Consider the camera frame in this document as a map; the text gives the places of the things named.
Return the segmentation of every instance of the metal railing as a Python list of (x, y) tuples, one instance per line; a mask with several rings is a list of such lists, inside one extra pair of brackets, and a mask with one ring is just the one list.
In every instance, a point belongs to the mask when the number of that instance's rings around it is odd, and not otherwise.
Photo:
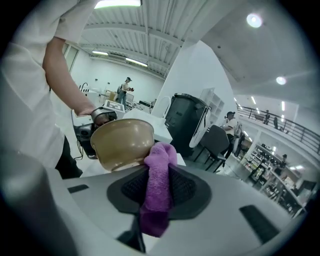
[(281, 118), (281, 116), (276, 114), (267, 113), (261, 110), (259, 110), (259, 114), (256, 109), (250, 107), (237, 106), (237, 111), (239, 116), (273, 127), (274, 129), (277, 129), (300, 141), (309, 149), (320, 155), (320, 135), (316, 134), (312, 130), (305, 128), (298, 123), (292, 122), (291, 120)]

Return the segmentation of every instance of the chair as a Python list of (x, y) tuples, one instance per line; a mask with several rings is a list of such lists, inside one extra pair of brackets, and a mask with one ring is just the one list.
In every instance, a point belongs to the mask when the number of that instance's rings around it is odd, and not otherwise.
[(211, 126), (209, 132), (207, 131), (202, 137), (200, 145), (203, 146), (203, 149), (194, 159), (194, 162), (205, 149), (208, 150), (210, 153), (209, 158), (212, 157), (213, 161), (205, 170), (208, 171), (211, 166), (214, 165), (212, 172), (215, 173), (219, 166), (226, 161), (226, 158), (221, 154), (221, 152), (227, 149), (229, 146), (229, 140), (226, 132), (222, 128), (213, 125)]

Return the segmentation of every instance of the purple cloth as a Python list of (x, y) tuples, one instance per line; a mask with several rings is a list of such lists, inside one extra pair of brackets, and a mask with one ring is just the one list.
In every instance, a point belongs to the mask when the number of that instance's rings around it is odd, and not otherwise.
[(170, 144), (157, 142), (144, 163), (149, 166), (149, 179), (140, 208), (140, 228), (143, 233), (159, 238), (169, 225), (172, 198), (168, 164), (177, 165), (176, 149)]

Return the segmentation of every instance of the black rubber strip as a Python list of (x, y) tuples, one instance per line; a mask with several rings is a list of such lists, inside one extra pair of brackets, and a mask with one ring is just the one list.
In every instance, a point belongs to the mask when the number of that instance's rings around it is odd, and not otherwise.
[(241, 207), (240, 212), (262, 244), (274, 238), (279, 230), (254, 205)]
[(69, 187), (68, 190), (69, 190), (70, 194), (72, 194), (72, 193), (76, 193), (76, 192), (79, 192), (79, 191), (82, 191), (82, 190), (86, 190), (88, 188), (89, 187), (87, 185), (82, 184), (82, 185)]

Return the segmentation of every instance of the brown bowl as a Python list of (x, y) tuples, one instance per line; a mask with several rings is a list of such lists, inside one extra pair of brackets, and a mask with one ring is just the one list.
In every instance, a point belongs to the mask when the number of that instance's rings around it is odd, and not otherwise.
[(143, 164), (155, 144), (154, 128), (139, 119), (120, 119), (99, 127), (91, 136), (91, 146), (108, 171), (132, 164)]

